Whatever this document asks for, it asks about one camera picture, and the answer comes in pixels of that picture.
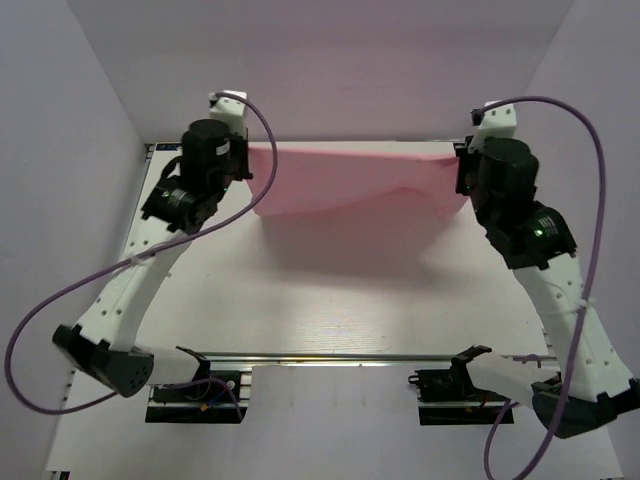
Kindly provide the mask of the pink t shirt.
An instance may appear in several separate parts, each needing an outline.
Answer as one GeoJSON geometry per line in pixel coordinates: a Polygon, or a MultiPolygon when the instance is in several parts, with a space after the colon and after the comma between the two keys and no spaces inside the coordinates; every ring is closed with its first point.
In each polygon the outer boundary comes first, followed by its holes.
{"type": "Polygon", "coordinates": [[[466,202],[455,192],[450,142],[280,142],[275,180],[254,207],[261,216],[331,210],[390,193],[429,199],[448,219],[466,202]]]}

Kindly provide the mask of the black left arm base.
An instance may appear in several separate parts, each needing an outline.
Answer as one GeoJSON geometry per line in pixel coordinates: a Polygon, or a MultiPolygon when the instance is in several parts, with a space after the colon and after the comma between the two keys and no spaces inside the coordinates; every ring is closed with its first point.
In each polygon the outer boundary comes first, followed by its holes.
{"type": "Polygon", "coordinates": [[[240,424],[250,397],[251,369],[222,366],[202,353],[179,347],[199,363],[197,385],[152,387],[146,408],[148,424],[240,424]]]}

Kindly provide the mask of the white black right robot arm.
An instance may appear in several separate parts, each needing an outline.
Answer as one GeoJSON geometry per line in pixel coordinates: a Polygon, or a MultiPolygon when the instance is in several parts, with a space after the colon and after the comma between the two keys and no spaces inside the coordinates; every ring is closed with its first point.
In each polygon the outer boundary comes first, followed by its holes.
{"type": "Polygon", "coordinates": [[[453,390],[491,391],[531,408],[554,436],[596,430],[639,407],[639,381],[615,352],[594,308],[582,300],[575,240],[563,216],[535,198],[539,162],[516,139],[455,144],[457,193],[471,200],[491,246],[524,288],[551,341],[557,373],[473,346],[451,361],[453,390]]]}

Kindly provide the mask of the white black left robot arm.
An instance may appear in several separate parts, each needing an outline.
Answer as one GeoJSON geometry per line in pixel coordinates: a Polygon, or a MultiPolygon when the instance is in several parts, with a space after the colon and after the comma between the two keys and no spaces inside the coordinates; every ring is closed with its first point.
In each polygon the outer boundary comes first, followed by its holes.
{"type": "Polygon", "coordinates": [[[143,317],[178,258],[186,238],[213,217],[227,189],[251,178],[248,131],[242,120],[201,119],[181,139],[182,152],[160,173],[141,207],[129,247],[131,262],[118,270],[73,326],[60,325],[54,345],[74,366],[113,392],[131,397],[153,383],[176,383],[188,398],[211,387],[196,355],[163,356],[137,345],[143,317]]]}

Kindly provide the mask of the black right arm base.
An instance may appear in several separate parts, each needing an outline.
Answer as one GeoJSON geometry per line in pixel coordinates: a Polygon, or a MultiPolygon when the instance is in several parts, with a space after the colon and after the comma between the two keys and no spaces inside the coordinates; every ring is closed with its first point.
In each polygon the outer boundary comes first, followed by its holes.
{"type": "Polygon", "coordinates": [[[451,359],[446,369],[415,370],[408,383],[418,393],[421,426],[491,425],[497,419],[506,398],[472,385],[467,364],[481,354],[491,353],[486,346],[472,346],[451,359]]]}

